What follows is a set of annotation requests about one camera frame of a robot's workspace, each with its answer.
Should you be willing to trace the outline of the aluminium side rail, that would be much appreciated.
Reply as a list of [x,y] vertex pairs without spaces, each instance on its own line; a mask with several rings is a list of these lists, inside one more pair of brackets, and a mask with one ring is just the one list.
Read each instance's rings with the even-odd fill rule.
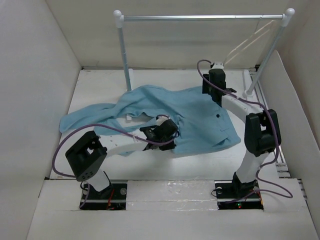
[[278,116],[273,109],[267,109],[260,102],[250,102],[261,108],[258,113],[251,113],[246,117],[245,122],[245,145],[247,150],[256,157],[268,156],[275,152],[272,161],[261,164],[258,169],[275,163],[280,154],[280,144],[282,143]]

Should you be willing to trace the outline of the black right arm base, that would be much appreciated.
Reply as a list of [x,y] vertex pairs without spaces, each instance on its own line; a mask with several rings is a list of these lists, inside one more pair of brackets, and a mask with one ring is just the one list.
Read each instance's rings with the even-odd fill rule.
[[255,190],[257,183],[239,185],[229,180],[215,181],[211,195],[216,198],[218,210],[263,210],[262,198]]

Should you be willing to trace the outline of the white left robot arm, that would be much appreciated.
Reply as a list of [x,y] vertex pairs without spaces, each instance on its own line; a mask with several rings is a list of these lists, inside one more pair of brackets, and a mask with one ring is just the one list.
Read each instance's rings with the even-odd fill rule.
[[65,153],[65,157],[78,182],[86,182],[88,193],[108,198],[113,191],[112,183],[101,169],[106,158],[128,152],[160,149],[172,150],[174,139],[180,135],[178,126],[170,118],[160,117],[156,124],[141,127],[133,132],[108,135],[100,141],[95,131],[86,132]]

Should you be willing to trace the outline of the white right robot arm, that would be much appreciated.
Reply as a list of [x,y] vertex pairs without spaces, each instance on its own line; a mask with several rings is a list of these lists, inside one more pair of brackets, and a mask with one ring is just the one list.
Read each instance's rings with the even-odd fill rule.
[[244,144],[246,153],[238,170],[233,174],[230,191],[237,197],[243,197],[257,185],[256,173],[265,159],[276,148],[275,128],[278,143],[281,143],[277,113],[265,111],[257,104],[241,101],[233,97],[236,91],[227,88],[226,74],[221,68],[212,68],[204,74],[202,92],[220,107],[229,110],[245,124]]

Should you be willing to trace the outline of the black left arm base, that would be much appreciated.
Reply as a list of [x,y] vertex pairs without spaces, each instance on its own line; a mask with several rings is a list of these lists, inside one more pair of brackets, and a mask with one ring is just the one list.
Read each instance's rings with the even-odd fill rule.
[[114,181],[107,190],[97,192],[87,183],[81,184],[82,195],[79,209],[84,211],[122,211],[126,210],[128,183]]

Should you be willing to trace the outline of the cream plastic clothes hanger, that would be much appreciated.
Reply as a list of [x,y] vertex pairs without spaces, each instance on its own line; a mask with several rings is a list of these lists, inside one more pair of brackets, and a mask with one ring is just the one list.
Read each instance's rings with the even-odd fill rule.
[[227,69],[248,69],[262,62],[276,31],[278,22],[271,20],[234,48],[223,61]]

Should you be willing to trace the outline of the white metal clothes rack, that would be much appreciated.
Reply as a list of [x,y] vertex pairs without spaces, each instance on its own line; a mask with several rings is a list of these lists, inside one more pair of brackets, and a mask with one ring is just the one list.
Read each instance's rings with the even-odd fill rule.
[[264,57],[257,75],[256,79],[253,80],[251,85],[245,92],[243,93],[244,98],[241,98],[237,96],[236,94],[224,91],[212,83],[208,82],[203,74],[200,71],[200,63],[206,62],[210,65],[212,64],[209,60],[199,60],[196,64],[197,71],[199,75],[201,76],[202,80],[206,81],[209,85],[216,88],[217,90],[220,90],[221,92],[224,92],[225,95],[222,97],[221,106],[225,107],[227,110],[231,111],[234,115],[236,115],[240,120],[243,122],[246,121],[246,117],[249,114],[256,114],[261,111],[261,108],[258,105],[250,104],[248,98],[252,97],[253,90],[255,86],[257,85],[259,78],[262,74],[263,69],[265,68],[266,64],[268,63],[271,54],[273,50],[275,50],[276,44],[278,43],[280,37],[283,34],[283,31],[288,26],[288,24],[291,21],[291,18],[294,16],[295,10],[293,8],[288,8],[283,14],[278,15],[143,15],[143,16],[125,16],[122,14],[120,10],[115,10],[113,12],[113,16],[115,19],[115,25],[118,32],[118,38],[120,43],[120,50],[121,50],[121,57],[122,57],[122,63],[123,63],[123,71],[124,71],[124,77],[126,82],[127,91],[130,92],[132,90],[131,85],[131,76],[130,71],[128,67],[128,60],[127,60],[127,53],[126,53],[126,47],[125,47],[125,39],[124,39],[124,33],[123,33],[123,26],[125,22],[173,22],[173,21],[222,21],[222,20],[261,20],[261,19],[270,19],[270,20],[279,20],[281,21],[280,26],[277,30],[276,36],[272,42],[272,44],[269,47],[269,50]]

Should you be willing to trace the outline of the light blue trousers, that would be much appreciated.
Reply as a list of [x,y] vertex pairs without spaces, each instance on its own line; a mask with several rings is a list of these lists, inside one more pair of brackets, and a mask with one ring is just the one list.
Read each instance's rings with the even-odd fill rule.
[[227,111],[203,94],[200,86],[170,91],[143,85],[124,93],[117,103],[92,104],[63,116],[59,131],[104,124],[129,133],[154,126],[159,115],[169,116],[178,127],[174,154],[213,153],[241,142]]

